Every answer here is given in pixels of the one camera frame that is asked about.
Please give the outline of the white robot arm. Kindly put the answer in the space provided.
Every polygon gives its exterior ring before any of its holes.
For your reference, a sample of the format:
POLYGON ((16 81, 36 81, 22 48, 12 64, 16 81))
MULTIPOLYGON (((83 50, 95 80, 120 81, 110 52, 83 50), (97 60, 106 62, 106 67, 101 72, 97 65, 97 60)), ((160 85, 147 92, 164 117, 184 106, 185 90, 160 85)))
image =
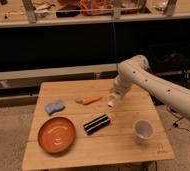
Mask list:
POLYGON ((109 106, 114 106, 136 84, 190 121, 190 90, 147 72, 148 60, 136 55, 118 64, 109 106))

